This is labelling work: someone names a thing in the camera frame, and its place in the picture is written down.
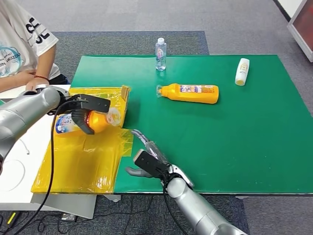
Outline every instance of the water bottle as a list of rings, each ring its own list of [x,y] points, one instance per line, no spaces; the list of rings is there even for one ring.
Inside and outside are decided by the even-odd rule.
[[[163,71],[166,68],[166,43],[164,38],[158,39],[155,43],[156,69]]]

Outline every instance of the yellow plastic sheet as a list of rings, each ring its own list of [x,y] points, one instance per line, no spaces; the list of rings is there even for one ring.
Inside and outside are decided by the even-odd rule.
[[[74,88],[71,95],[91,94],[111,100],[111,107],[121,112],[122,122],[129,89]],[[70,138],[54,135],[54,175],[51,193],[111,193],[121,156],[130,156],[133,135],[129,130],[109,126],[96,135]],[[47,192],[51,169],[51,146],[34,181],[32,192]]]

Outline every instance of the white table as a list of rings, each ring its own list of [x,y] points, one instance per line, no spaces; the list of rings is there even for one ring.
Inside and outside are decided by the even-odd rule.
[[[69,90],[69,85],[57,85]],[[0,99],[15,98],[25,86],[0,93]],[[35,211],[44,194],[32,193],[31,188],[51,138],[53,117],[45,115],[18,140],[7,156],[0,176],[0,210]],[[51,194],[42,208],[92,218],[97,195]]]

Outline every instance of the person's hand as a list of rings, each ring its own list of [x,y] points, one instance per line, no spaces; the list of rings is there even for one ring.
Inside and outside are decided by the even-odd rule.
[[[17,84],[26,85],[28,82],[34,79],[35,70],[25,70],[14,75]]]
[[[26,91],[32,91],[32,90],[35,90],[35,86],[40,85],[40,84],[47,84],[47,85],[48,85],[49,82],[46,79],[44,79],[44,78],[36,77],[36,78],[34,78],[34,79],[28,82],[26,84],[26,90]]]

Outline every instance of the small white bottle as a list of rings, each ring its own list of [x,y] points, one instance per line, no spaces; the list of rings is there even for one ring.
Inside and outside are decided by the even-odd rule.
[[[250,60],[241,58],[237,68],[235,83],[238,86],[244,86],[247,80],[247,72],[249,71]]]
[[[155,68],[158,71],[163,71],[166,68],[166,53],[167,53],[167,44],[164,42],[164,38],[158,39],[158,42],[155,44],[155,58],[156,66]]]

